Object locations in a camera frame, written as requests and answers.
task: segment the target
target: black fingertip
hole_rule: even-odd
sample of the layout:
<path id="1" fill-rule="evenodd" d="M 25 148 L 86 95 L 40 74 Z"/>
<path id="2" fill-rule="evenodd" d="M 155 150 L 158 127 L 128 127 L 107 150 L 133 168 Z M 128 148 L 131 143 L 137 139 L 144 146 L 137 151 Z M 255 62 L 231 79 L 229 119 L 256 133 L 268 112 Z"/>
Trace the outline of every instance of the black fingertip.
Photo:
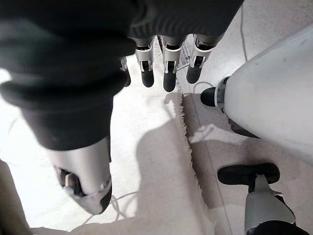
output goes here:
<path id="1" fill-rule="evenodd" d="M 201 102 L 207 106 L 215 107 L 214 94 L 215 87 L 210 87 L 204 90 L 200 95 Z"/>
<path id="2" fill-rule="evenodd" d="M 187 71 L 187 81 L 190 83 L 190 84 L 194 84 L 196 83 L 199 78 L 200 78 L 200 74 L 201 74 L 201 70 L 200 68 L 194 66 L 193 68 L 188 67 L 188 71 Z"/>
<path id="3" fill-rule="evenodd" d="M 168 71 L 168 73 L 164 73 L 163 87 L 167 92 L 171 92 L 174 90 L 176 85 L 176 73 L 172 71 Z"/>
<path id="4" fill-rule="evenodd" d="M 109 192 L 107 193 L 107 195 L 105 195 L 104 198 L 102 198 L 100 200 L 100 204 L 102 206 L 102 211 L 99 214 L 103 213 L 106 210 L 106 208 L 109 206 L 110 201 L 111 201 L 111 197 L 112 197 L 112 186 L 111 186 Z"/>
<path id="5" fill-rule="evenodd" d="M 126 74 L 127 74 L 127 80 L 126 80 L 124 87 L 127 87 L 131 84 L 131 75 L 129 74 L 128 70 L 126 70 Z"/>
<path id="6" fill-rule="evenodd" d="M 141 72 L 141 78 L 142 78 L 142 83 L 145 87 L 152 87 L 152 85 L 155 82 L 155 78 L 153 76 L 153 70 L 152 71 L 145 70 L 144 72 Z"/>

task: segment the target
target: black mechanical part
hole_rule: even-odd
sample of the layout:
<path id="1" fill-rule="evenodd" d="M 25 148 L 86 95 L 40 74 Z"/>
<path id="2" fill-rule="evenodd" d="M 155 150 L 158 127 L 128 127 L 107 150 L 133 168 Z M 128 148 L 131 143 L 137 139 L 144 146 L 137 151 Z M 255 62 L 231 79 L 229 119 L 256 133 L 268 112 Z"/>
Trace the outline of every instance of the black mechanical part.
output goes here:
<path id="1" fill-rule="evenodd" d="M 235 132 L 236 134 L 241 135 L 241 136 L 247 136 L 247 137 L 250 137 L 250 138 L 259 139 L 259 137 L 257 137 L 256 135 L 252 134 L 251 132 L 247 131 L 246 129 L 244 129 L 243 127 L 241 127 L 237 123 L 235 123 L 230 118 L 228 119 L 228 123 L 230 124 L 231 130 L 233 132 Z"/>
<path id="2" fill-rule="evenodd" d="M 157 36 L 157 42 L 158 42 L 158 45 L 160 46 L 160 49 L 161 49 L 161 52 L 163 53 L 163 43 L 162 43 L 162 38 L 161 36 Z"/>
<path id="3" fill-rule="evenodd" d="M 200 78 L 201 70 L 202 69 L 200 69 L 199 66 L 195 65 L 193 68 L 189 66 L 187 70 L 187 76 L 186 76 L 187 81 L 190 84 L 196 83 Z"/>
<path id="4" fill-rule="evenodd" d="M 280 177 L 279 169 L 273 163 L 226 166 L 218 170 L 217 177 L 222 184 L 247 185 L 249 192 L 253 192 L 257 174 L 265 175 L 269 184 L 276 183 Z"/>
<path id="5" fill-rule="evenodd" d="M 200 100 L 202 104 L 210 106 L 210 107 L 215 107 L 214 95 L 215 95 L 215 87 L 210 87 L 208 89 L 205 89 L 200 95 Z"/>
<path id="6" fill-rule="evenodd" d="M 247 235 L 309 235 L 303 229 L 285 221 L 270 220 L 248 231 Z"/>
<path id="7" fill-rule="evenodd" d="M 107 195 L 105 195 L 105 197 L 100 200 L 100 204 L 103 209 L 99 214 L 103 213 L 106 210 L 106 208 L 109 206 L 111 197 L 112 197 L 112 186 L 110 188 L 110 191 L 107 193 Z"/>

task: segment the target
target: white floor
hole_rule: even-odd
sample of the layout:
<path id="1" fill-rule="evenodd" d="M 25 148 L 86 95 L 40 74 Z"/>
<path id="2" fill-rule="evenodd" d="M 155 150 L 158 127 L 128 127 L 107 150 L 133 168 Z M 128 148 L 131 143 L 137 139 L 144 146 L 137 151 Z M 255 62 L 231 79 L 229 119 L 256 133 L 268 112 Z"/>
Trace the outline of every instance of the white floor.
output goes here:
<path id="1" fill-rule="evenodd" d="M 217 170 L 225 165 L 274 162 L 281 179 L 272 185 L 283 192 L 297 225 L 313 233 L 313 166 L 289 156 L 262 140 L 234 134 L 227 119 L 200 102 L 200 93 L 231 75 L 246 59 L 313 23 L 311 0 L 246 0 L 202 69 L 196 85 L 186 81 L 187 68 L 178 71 L 184 92 L 187 134 L 193 166 L 210 209 L 216 235 L 243 235 L 247 187 L 225 186 Z"/>

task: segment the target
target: black rubber pad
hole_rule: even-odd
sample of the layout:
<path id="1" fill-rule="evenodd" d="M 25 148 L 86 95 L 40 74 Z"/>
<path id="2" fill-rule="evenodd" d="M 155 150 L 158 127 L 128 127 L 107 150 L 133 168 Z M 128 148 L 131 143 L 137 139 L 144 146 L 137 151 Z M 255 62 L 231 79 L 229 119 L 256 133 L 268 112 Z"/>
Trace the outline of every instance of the black rubber pad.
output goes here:
<path id="1" fill-rule="evenodd" d="M 214 103 L 214 94 L 215 94 L 215 87 L 210 87 L 204 90 L 200 95 L 200 100 L 202 104 L 207 106 L 215 107 Z"/>
<path id="2" fill-rule="evenodd" d="M 129 32 L 131 38 L 191 33 L 223 35 L 243 0 L 149 0 L 144 16 Z"/>
<path id="3" fill-rule="evenodd" d="M 276 183 L 280 177 L 279 169 L 273 163 L 226 166 L 217 172 L 217 177 L 225 185 L 250 186 L 251 180 L 254 184 L 256 174 L 264 174 L 269 184 Z"/>

